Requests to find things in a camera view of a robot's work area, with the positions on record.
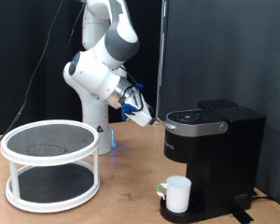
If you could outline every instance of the black cable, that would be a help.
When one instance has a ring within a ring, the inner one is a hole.
[[[125,104],[125,93],[127,92],[127,90],[129,90],[130,88],[133,88],[133,87],[135,87],[136,89],[138,89],[139,90],[139,96],[140,96],[140,102],[141,102],[141,107],[140,107],[140,109],[138,109],[137,111],[135,111],[135,110],[133,110],[132,109],[132,111],[133,112],[140,112],[141,110],[143,110],[143,101],[142,101],[142,96],[141,96],[141,88],[140,87],[138,87],[138,86],[129,86],[127,89],[125,89],[125,91],[124,91],[124,93],[123,93],[123,95],[122,95],[122,97],[121,97],[121,99],[120,99],[120,103],[123,105],[123,104]]]
[[[73,59],[73,55],[71,54],[71,50],[70,50],[71,42],[72,42],[72,38],[73,38],[73,34],[74,34],[74,32],[75,32],[77,20],[78,20],[78,18],[80,17],[80,15],[81,15],[81,13],[82,13],[83,8],[84,8],[85,5],[86,5],[86,1],[83,3],[83,6],[82,6],[80,12],[79,12],[78,15],[77,15],[76,21],[75,21],[74,26],[73,26],[73,29],[72,29],[71,36],[69,37],[69,40],[68,40],[68,44],[67,44],[67,55],[68,55],[70,61]]]
[[[258,199],[267,199],[267,200],[273,200],[274,201],[274,199],[272,197],[264,196],[264,197],[254,197],[254,198],[252,198],[252,202],[254,202]]]
[[[136,80],[132,77],[132,75],[124,68],[124,67],[120,67],[122,70],[124,70],[128,75],[129,77],[132,79],[132,81],[134,82],[134,84],[137,84]]]
[[[26,95],[25,95],[24,103],[23,103],[23,105],[21,106],[21,109],[20,109],[19,113],[16,115],[16,117],[15,117],[14,120],[12,121],[11,125],[10,125],[9,128],[7,129],[7,131],[1,136],[0,142],[1,142],[2,138],[4,138],[4,136],[10,131],[10,129],[13,127],[13,125],[18,121],[18,119],[19,119],[20,116],[21,116],[22,110],[23,110],[23,109],[25,108],[25,106],[26,106],[27,97],[28,97],[28,92],[29,92],[29,90],[30,90],[31,83],[32,83],[32,81],[33,81],[33,79],[34,79],[35,72],[37,71],[38,66],[39,66],[40,63],[42,62],[42,60],[43,60],[43,58],[44,58],[44,55],[45,55],[45,53],[46,53],[47,46],[48,46],[48,43],[49,43],[50,32],[51,32],[51,29],[52,29],[52,27],[53,27],[54,22],[56,21],[56,18],[57,18],[58,14],[59,14],[59,11],[60,11],[62,5],[63,5],[63,0],[61,1],[60,5],[59,5],[59,8],[58,8],[58,10],[57,10],[57,12],[56,12],[56,15],[55,15],[55,17],[54,17],[54,20],[53,20],[52,24],[50,25],[46,46],[45,46],[45,48],[44,48],[44,50],[43,50],[43,53],[42,53],[42,55],[41,55],[41,57],[40,57],[40,59],[39,59],[39,61],[38,61],[38,64],[37,64],[37,66],[36,66],[36,68],[35,68],[35,70],[34,70],[32,76],[31,76],[31,79],[30,79],[30,82],[29,82],[29,85],[28,85],[28,89],[27,89],[27,92],[26,92]]]

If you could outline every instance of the mug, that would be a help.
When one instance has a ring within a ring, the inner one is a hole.
[[[188,210],[190,186],[191,182],[186,177],[172,175],[167,178],[166,184],[157,186],[157,194],[165,200],[165,195],[160,190],[166,188],[167,209],[174,213],[183,213]]]

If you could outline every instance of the black backdrop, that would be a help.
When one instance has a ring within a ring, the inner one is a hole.
[[[256,186],[280,203],[280,0],[169,0],[160,117],[227,99],[267,116]]]
[[[0,134],[10,125],[24,101],[28,83],[47,41],[49,27],[61,0],[0,1]],[[147,102],[156,105],[161,26],[161,0],[126,0],[140,50],[126,62],[134,78],[145,84]],[[14,127],[43,119],[82,120],[75,91],[63,80],[68,61],[67,42],[82,4],[63,0],[53,26],[45,58],[35,74],[27,105]],[[81,46],[81,18],[72,41]],[[121,121],[120,111],[109,109],[109,121]]]

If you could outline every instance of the green cup handle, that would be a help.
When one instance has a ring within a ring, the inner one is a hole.
[[[157,186],[157,194],[158,194],[159,196],[161,196],[164,200],[165,200],[165,195],[161,192],[161,189],[162,189],[162,188],[167,189],[167,187],[168,187],[168,185],[167,185],[167,184],[164,184],[164,183],[161,183],[161,184],[159,184],[159,185]]]

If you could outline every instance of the coffee maker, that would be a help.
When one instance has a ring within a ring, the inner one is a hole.
[[[174,223],[192,223],[241,216],[249,209],[264,123],[264,115],[227,100],[202,101],[196,110],[169,113],[163,122],[164,154],[187,164],[192,186],[185,213],[169,211],[161,199],[161,215]]]

